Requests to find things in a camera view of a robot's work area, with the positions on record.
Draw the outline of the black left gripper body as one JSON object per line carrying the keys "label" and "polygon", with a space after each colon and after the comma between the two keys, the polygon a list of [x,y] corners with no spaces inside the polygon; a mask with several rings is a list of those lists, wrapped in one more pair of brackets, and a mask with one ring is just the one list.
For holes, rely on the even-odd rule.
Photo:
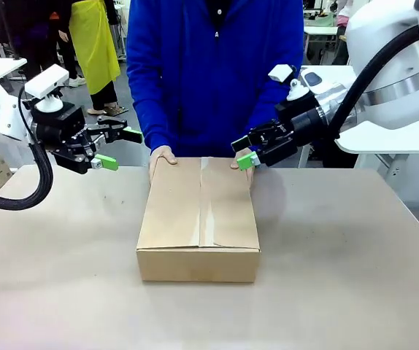
{"label": "black left gripper body", "polygon": [[88,125],[81,107],[64,104],[57,112],[34,107],[31,116],[34,144],[53,155],[58,166],[78,174],[102,168],[102,161],[96,157],[102,144],[102,127]]}

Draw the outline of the person's right hand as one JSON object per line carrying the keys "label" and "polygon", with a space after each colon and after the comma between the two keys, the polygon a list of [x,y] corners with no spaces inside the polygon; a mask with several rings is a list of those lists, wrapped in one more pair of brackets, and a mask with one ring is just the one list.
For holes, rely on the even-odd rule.
{"label": "person's right hand", "polygon": [[167,145],[157,147],[150,153],[148,170],[150,182],[153,181],[155,168],[160,158],[163,158],[170,165],[177,165],[177,158],[174,156],[171,147]]}

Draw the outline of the person's left hand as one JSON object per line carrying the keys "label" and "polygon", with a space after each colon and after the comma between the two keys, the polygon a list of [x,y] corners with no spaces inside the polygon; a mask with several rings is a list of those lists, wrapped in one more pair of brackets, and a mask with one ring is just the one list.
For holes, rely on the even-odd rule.
{"label": "person's left hand", "polygon": [[[233,169],[233,170],[239,170],[239,164],[237,162],[238,159],[243,158],[244,156],[249,155],[252,152],[253,151],[251,149],[249,149],[249,148],[245,148],[245,149],[242,149],[242,150],[238,151],[235,154],[234,159],[233,159],[233,161],[231,163],[231,169]],[[245,173],[245,176],[247,178],[248,184],[251,185],[252,182],[253,182],[254,167],[245,169],[243,172]]]}

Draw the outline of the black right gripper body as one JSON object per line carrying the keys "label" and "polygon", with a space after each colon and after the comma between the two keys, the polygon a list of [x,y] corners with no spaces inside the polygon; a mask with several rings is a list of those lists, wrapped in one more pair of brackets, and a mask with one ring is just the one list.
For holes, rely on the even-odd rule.
{"label": "black right gripper body", "polygon": [[275,118],[255,127],[261,163],[273,166],[325,136],[328,122],[319,104],[277,104]]}

